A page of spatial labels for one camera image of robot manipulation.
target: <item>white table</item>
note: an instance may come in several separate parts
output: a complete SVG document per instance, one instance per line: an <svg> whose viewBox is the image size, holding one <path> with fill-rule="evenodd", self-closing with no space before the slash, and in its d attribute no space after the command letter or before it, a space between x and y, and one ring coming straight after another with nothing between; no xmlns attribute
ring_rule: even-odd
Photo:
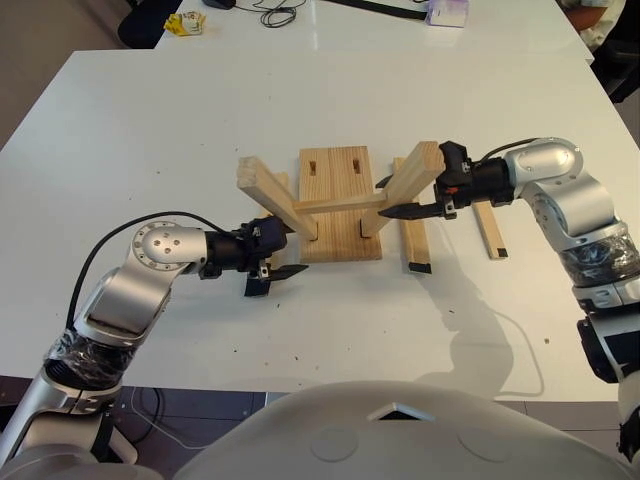
<svg viewBox="0 0 640 480"><path fill-rule="evenodd" d="M639 152L582 60L228 49L215 58L76 53L0 153L1 374L36 372L85 256L116 225L167 209L226 227L257 215L235 188L241 156L261 156L295 184L303 147L368 145L381 178L418 140L454 139L477 159L515 139L565 137L640 238ZM510 253L498 262L472 212L428 221L432 276L403 272L391 222L383 260L313 265L268 298L243 298L234 272L179 279L125 382L293 391L396 379L501 399L614 399L587 365L582 312L528 207L496 216ZM131 236L105 247L85 292L121 264ZM295 237L288 252L296 260Z"/></svg>
<svg viewBox="0 0 640 480"><path fill-rule="evenodd" d="M248 7L250 1L239 0ZM386 0L413 10L425 10L411 0ZM201 36L176 37L165 32L156 48L180 48L206 55L210 47L242 50L367 50L468 51L486 54L559 54L593 61L554 0L471 0L464 29L435 27L379 13L308 0L296 20L284 28L260 25L259 15L238 9L219 10L201 0L184 0L178 11L207 15Z"/></svg>

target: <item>floor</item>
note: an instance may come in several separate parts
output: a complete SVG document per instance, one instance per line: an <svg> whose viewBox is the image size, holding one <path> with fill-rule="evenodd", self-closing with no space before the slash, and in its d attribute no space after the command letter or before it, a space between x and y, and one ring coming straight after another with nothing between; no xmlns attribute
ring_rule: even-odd
<svg viewBox="0 0 640 480"><path fill-rule="evenodd" d="M127 13L124 0L20 0L0 2L0 147L9 139L31 105L69 54L80 49L121 48L114 32ZM15 18L29 18L31 28ZM64 35L60 34L64 23ZM616 105L636 143L640 145L640 93ZM0 406L16 403L28 379L0 377ZM130 439L147 424L131 408L130 388L115 408L119 428ZM264 405L264 393L162 390L164 412L160 424L190 446L206 445L233 429ZM152 389L136 392L134 405L151 416L156 397ZM594 445L617 453L618 424L614 403L508 402L507 406ZM139 463L170 478L198 453L178 445L158 431L137 445Z"/></svg>
<svg viewBox="0 0 640 480"><path fill-rule="evenodd" d="M0 376L0 405L18 402L29 379ZM164 412L158 423L190 447L205 446L239 425L264 406L264 393L213 392L162 389ZM147 424L131 408L132 388L125 387L116 402L116 425L130 439L139 438ZM153 389L136 389L134 407L147 417L156 406ZM550 403L499 402L520 413L552 425L593 445L601 451L625 460L618 452L617 405L614 402ZM153 430L136 445L138 463L171 478L180 467L197 455Z"/></svg>

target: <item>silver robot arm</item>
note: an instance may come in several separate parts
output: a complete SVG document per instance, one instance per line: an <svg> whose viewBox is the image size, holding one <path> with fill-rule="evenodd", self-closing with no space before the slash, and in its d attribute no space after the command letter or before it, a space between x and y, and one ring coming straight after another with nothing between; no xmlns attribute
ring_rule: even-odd
<svg viewBox="0 0 640 480"><path fill-rule="evenodd" d="M446 170L434 185L436 202L380 212L391 218L456 218L474 201L494 206L524 199L573 281L586 317L578 322L594 373L619 383L620 451L640 470L640 255L606 189L589 175L582 152L558 138L529 139L502 158L480 161L452 142L441 145Z"/></svg>
<svg viewBox="0 0 640 480"><path fill-rule="evenodd" d="M578 330L591 367L619 383L620 451L640 466L640 256L627 225L566 140L536 140L504 160L587 313Z"/></svg>
<svg viewBox="0 0 640 480"><path fill-rule="evenodd" d="M248 285L258 281L268 291L271 280L302 269L279 277L270 271L265 259L285 245L285 227L276 217L254 220L231 233L168 221L140 228L124 264L100 280L72 328L47 353L2 433L0 466L40 445L92 450L121 378L164 311L176 277L217 278L234 269L249 273Z"/></svg>

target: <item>wire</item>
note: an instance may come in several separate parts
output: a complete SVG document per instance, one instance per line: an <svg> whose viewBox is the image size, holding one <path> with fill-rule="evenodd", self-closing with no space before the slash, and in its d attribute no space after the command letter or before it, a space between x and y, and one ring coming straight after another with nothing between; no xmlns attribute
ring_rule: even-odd
<svg viewBox="0 0 640 480"><path fill-rule="evenodd" d="M545 390L544 376L542 375L542 369L540 368L540 364L538 363L538 358L536 357L536 352L533 350L533 345L531 345L531 340L529 340L529 337L527 336L527 333L520 326L520 324L518 324L518 322L516 322L513 318L505 315L502 312L498 312L497 310L494 310L493 308L489 307L488 305L487 305L487 307L494 314L504 318L507 322L511 323L514 327L516 327L520 331L520 333L522 334L522 338L524 338L524 341L527 344L527 347L529 348L529 353L531 354L531 360L533 361L533 367L536 369L536 373L538 374L538 380L540 380L540 388L538 389L537 392L528 393L528 392L513 392L513 391L509 391L509 390L501 390L498 393L496 393L495 396L496 397L501 397L501 396L505 396L505 395L511 395L511 396L520 396L520 397L539 397L540 395L542 395L544 393L544 390Z"/></svg>
<svg viewBox="0 0 640 480"><path fill-rule="evenodd" d="M524 140L518 140L517 142L513 142L513 143L507 143L506 145L502 145L501 147L498 148L494 148L493 150L491 150L489 153L486 153L484 155L484 157L482 157L480 160L478 160L479 162L484 162L485 160L487 160L491 155L501 152L502 150L506 150L507 148L513 148L513 147L519 147L520 145L526 145L527 143L531 143L534 140L538 140L538 137L533 137L533 138L526 138Z"/></svg>
<svg viewBox="0 0 640 480"><path fill-rule="evenodd" d="M118 228L115 228L115 229L111 230L104 237L102 237L100 239L100 241L98 243L96 243L95 247L93 247L93 249L89 253L89 256L87 257L87 259L84 261L84 264L82 265L82 269L80 270L80 274L78 275L78 278L76 279L76 284L73 287L73 293L71 294L71 301L69 302L69 310L67 311L67 321L66 321L66 324L65 324L66 328L68 328L68 329L72 329L73 328L73 319L74 319L75 314L76 314L76 306L78 304L78 298L80 297L80 290L82 290L82 284L84 283L84 279L87 276L87 272L89 271L89 267L91 266L91 262L93 262L93 259L96 257L96 255L98 254L98 251L104 246L104 244L107 243L111 238L116 236L118 233L120 233L123 230L126 230L127 228L135 225L136 223L144 222L146 220L151 220L153 218L169 217L169 216L193 218L194 220L198 220L199 222L204 223L205 225L207 225L208 227L214 229L218 233L221 233L222 235L226 235L226 236L230 236L230 237L235 238L235 236L232 233L227 232L226 230L223 230L222 228L218 227L214 223L211 223L206 218L203 218L203 217L201 217L199 215L195 215L195 214L189 213L189 212L167 211L167 212L152 213L150 215L145 215L143 217L135 218L135 219L133 219L133 220L127 222L127 223L124 223L124 224L120 225Z"/></svg>
<svg viewBox="0 0 640 480"><path fill-rule="evenodd" d="M288 0L282 0L275 7L264 7L262 3L264 0L258 0L252 4L251 8L239 7L235 5L238 10L244 10L245 12L261 13L260 23L267 28L281 28L285 25L289 25L296 19L298 15L298 8L307 3L307 0L302 0L297 5L285 5Z"/></svg>
<svg viewBox="0 0 640 480"><path fill-rule="evenodd" d="M153 389L153 393L156 394L156 409L153 412L153 420L151 420L153 423L156 423L156 421L158 420L158 416L160 414L160 406L162 405L162 400L160 397L160 390L157 388ZM140 404L142 404L142 393L140 394ZM147 430L140 435L138 438L136 438L135 440L129 440L131 442L132 445L137 445L138 443L144 441L147 439L147 437L151 434L151 432L153 431L153 425L148 425L147 426Z"/></svg>
<svg viewBox="0 0 640 480"><path fill-rule="evenodd" d="M135 413L136 415L138 415L140 418L142 418L142 420L144 420L145 422L147 422L152 428L155 428L156 430L158 430L160 433L162 433L163 435L165 435L166 437L170 438L171 440L173 440L174 442L176 442L178 445L180 445L182 448L184 448L185 450L204 450L205 448L207 448L209 445L201 445L201 446L194 446L194 445L187 445L186 443L184 443L182 440L180 440L178 437L176 437L175 435L167 432L164 428L162 428L160 425L158 425L157 423L155 423L154 420L149 420L145 415L143 415L141 412L139 412L133 402L133 396L136 393L136 389L138 387L133 387L133 390L131 391L131 410L133 411L133 413Z"/></svg>

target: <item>wooden block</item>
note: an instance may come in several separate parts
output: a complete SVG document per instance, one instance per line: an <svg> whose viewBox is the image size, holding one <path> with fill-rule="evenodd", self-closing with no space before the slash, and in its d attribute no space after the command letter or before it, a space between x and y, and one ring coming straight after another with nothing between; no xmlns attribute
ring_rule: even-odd
<svg viewBox="0 0 640 480"><path fill-rule="evenodd" d="M258 157L241 158L237 171L238 188L280 217L302 238L313 240L318 227L311 215L299 215L293 209L295 199Z"/></svg>
<svg viewBox="0 0 640 480"><path fill-rule="evenodd" d="M367 147L300 150L300 201L333 201L373 194ZM360 236L363 209L319 213L318 239L302 241L300 261L344 262L382 258L380 237Z"/></svg>
<svg viewBox="0 0 640 480"><path fill-rule="evenodd" d="M343 210L354 210L356 208L378 207L382 205L386 199L387 196L381 192L340 200L307 200L306 202L294 203L293 208L299 214L341 212Z"/></svg>
<svg viewBox="0 0 640 480"><path fill-rule="evenodd" d="M387 200L380 207L367 210L362 217L362 236L376 234L391 220L378 215L379 210L411 202L444 168L444 155L437 142L418 143L382 190L387 195Z"/></svg>
<svg viewBox="0 0 640 480"><path fill-rule="evenodd" d="M287 174L287 172L274 173L273 175L278 179L278 182L280 182L280 184L284 188L289 190L289 175ZM266 208L262 207L262 212L260 213L260 218L268 217L269 215L272 215L272 213L267 211ZM271 264L271 268L273 270L276 270L276 269L278 269L278 268L280 268L282 266L282 264L283 264L282 253L283 252L284 252L284 250L278 250L277 252L273 252L273 255L271 255L267 259L267 262Z"/></svg>
<svg viewBox="0 0 640 480"><path fill-rule="evenodd" d="M489 258L492 260L502 260L507 258L507 248L500 235L500 229L496 222L496 217L493 215L493 207L491 202L474 202L473 213L476 216L478 226L480 227L480 233L482 233L482 240L484 241Z"/></svg>
<svg viewBox="0 0 640 480"><path fill-rule="evenodd" d="M404 158L393 159L393 172L400 170ZM404 254L412 272L431 273L431 255L423 220L400 220Z"/></svg>

